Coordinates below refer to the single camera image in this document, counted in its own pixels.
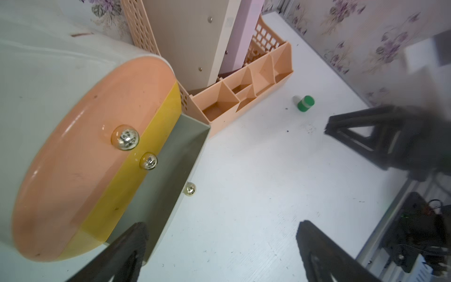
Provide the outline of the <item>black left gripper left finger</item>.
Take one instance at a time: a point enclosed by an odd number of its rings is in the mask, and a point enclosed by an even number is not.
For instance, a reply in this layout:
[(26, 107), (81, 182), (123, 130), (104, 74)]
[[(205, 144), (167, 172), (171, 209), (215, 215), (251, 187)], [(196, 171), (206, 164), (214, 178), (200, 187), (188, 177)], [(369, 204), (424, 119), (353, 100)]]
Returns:
[(136, 282), (149, 238), (146, 225), (135, 223), (83, 269), (70, 282)]

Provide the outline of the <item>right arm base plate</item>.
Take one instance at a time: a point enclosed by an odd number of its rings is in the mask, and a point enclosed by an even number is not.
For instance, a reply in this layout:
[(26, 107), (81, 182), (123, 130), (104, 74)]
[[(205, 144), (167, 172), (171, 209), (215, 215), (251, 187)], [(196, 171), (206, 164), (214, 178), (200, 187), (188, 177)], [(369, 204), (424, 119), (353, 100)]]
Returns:
[(407, 273), (422, 256), (434, 276), (443, 276), (451, 257), (451, 206), (439, 199), (427, 202), (419, 193), (410, 193), (382, 238), (381, 247)]

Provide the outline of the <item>green paint can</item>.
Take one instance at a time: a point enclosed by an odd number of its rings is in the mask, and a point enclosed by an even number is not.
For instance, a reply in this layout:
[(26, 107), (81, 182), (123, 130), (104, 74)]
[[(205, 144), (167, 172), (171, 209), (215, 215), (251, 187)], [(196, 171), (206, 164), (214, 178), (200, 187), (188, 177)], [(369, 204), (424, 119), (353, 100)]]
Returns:
[(297, 103), (297, 108), (301, 112), (307, 112), (314, 105), (315, 105), (314, 98), (310, 95), (306, 95)]

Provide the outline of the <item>pink top drawer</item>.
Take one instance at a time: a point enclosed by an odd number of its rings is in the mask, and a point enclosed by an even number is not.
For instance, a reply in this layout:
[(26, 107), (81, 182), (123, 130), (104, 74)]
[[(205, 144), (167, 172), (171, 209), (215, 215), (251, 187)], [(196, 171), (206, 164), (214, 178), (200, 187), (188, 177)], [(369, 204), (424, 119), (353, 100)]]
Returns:
[[(57, 260), (96, 206), (177, 82), (159, 56), (123, 63), (63, 118), (27, 171), (12, 213), (24, 257)], [(141, 167), (151, 171), (157, 162)]]

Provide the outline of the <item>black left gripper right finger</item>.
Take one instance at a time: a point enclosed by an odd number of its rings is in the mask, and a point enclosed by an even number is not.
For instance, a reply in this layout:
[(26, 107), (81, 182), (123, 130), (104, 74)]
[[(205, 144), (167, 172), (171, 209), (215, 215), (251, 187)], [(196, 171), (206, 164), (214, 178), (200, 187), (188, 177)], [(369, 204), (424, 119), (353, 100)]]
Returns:
[(308, 220), (299, 223), (296, 239), (309, 282), (379, 280)]

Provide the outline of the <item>round white drawer cabinet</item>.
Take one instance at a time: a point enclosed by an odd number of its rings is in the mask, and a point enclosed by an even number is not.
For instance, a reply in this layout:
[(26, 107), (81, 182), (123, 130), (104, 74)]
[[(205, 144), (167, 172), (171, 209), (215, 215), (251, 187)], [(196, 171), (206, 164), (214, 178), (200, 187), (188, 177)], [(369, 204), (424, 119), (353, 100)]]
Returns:
[(125, 62), (157, 56), (52, 11), (1, 8), (1, 243), (20, 253), (12, 213), (31, 163), (74, 106)]

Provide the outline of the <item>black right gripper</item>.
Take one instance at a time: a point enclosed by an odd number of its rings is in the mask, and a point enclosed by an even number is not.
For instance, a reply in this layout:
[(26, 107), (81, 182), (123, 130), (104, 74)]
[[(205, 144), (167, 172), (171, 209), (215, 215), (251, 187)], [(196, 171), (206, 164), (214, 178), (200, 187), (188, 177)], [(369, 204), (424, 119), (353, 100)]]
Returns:
[[(349, 128), (374, 126), (369, 136)], [(423, 182), (434, 171), (451, 173), (451, 121), (382, 106), (331, 116), (325, 134), (381, 169), (397, 168)]]

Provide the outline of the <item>yellow drawer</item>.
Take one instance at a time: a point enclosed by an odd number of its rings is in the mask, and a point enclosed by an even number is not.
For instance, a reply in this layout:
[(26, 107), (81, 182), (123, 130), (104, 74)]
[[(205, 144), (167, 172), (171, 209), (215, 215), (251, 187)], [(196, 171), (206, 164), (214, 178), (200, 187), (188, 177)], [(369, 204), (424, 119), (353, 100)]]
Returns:
[(58, 261), (80, 256), (107, 241), (149, 172), (141, 167), (143, 158), (151, 153), (160, 153), (181, 113), (180, 90), (176, 82), (140, 135), (139, 144), (130, 151), (94, 209), (57, 258)]

